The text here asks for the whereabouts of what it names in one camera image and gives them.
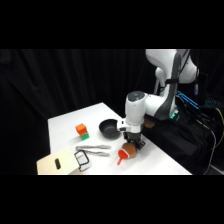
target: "black pan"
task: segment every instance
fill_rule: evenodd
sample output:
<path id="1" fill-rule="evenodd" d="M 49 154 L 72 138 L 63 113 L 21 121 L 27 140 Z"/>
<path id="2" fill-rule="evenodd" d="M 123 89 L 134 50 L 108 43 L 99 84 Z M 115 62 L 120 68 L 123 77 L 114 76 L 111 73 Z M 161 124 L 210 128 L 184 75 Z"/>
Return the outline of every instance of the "black pan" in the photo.
<path id="1" fill-rule="evenodd" d="M 115 138 L 120 135 L 120 131 L 117 130 L 117 120 L 106 120 L 100 124 L 100 131 L 106 138 Z"/>

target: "brown object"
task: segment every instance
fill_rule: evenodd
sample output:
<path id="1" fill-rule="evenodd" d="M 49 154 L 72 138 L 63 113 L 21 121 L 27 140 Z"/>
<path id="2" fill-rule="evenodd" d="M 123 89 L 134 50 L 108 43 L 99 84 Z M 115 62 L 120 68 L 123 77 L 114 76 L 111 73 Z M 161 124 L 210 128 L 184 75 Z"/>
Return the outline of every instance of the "brown object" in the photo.
<path id="1" fill-rule="evenodd" d="M 125 143 L 122 146 L 122 149 L 124 149 L 130 157 L 135 157 L 137 154 L 137 150 L 136 150 L 134 144 L 132 144 L 132 143 Z"/>

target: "table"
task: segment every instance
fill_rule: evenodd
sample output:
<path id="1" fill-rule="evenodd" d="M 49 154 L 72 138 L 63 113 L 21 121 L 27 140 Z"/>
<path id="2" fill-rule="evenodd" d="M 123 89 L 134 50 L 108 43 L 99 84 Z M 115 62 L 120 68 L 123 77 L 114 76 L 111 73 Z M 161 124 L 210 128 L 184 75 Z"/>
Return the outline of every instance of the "table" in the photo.
<path id="1" fill-rule="evenodd" d="M 117 165 L 118 150 L 125 143 L 123 135 L 109 140 L 102 136 L 99 124 L 107 119 L 120 117 L 104 103 L 100 103 L 82 110 L 55 117 L 48 120 L 51 153 L 70 146 L 73 152 L 79 145 L 110 145 L 110 157 L 89 155 L 91 167 L 84 171 L 84 175 L 191 175 L 175 160 L 164 153 L 155 144 L 143 136 L 146 142 L 144 148 L 135 158 L 123 160 Z M 81 142 L 75 126 L 86 125 L 90 139 Z"/>

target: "orange cube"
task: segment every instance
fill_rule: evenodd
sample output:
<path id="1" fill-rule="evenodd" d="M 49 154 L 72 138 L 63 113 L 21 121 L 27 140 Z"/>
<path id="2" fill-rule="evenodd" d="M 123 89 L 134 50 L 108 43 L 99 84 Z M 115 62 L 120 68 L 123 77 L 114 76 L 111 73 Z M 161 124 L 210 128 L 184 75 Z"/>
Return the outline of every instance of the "orange cube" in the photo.
<path id="1" fill-rule="evenodd" d="M 79 133 L 80 136 L 84 135 L 87 133 L 87 128 L 84 124 L 80 124 L 75 127 L 76 131 Z"/>

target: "small object on board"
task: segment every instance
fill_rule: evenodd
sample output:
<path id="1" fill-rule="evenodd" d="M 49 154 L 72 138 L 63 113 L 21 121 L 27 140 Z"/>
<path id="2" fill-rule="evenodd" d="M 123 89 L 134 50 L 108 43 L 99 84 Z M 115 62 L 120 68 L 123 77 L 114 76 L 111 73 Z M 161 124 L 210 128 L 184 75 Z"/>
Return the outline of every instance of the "small object on board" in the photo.
<path id="1" fill-rule="evenodd" d="M 116 138 L 120 135 L 120 131 L 117 130 L 117 120 L 110 119 L 103 121 L 99 129 L 105 138 Z"/>
<path id="2" fill-rule="evenodd" d="M 75 128 L 78 134 L 80 135 L 82 141 L 89 139 L 89 133 L 87 132 L 87 128 L 84 124 L 80 124 L 76 126 Z"/>
<path id="3" fill-rule="evenodd" d="M 120 163 L 123 159 L 135 157 L 137 155 L 137 150 L 136 150 L 134 144 L 125 143 L 125 144 L 123 144 L 122 149 L 119 150 L 118 155 L 119 155 L 120 159 L 119 159 L 117 165 L 120 165 Z"/>
<path id="4" fill-rule="evenodd" d="M 37 161 L 37 172 L 38 175 L 82 175 L 70 147 Z"/>

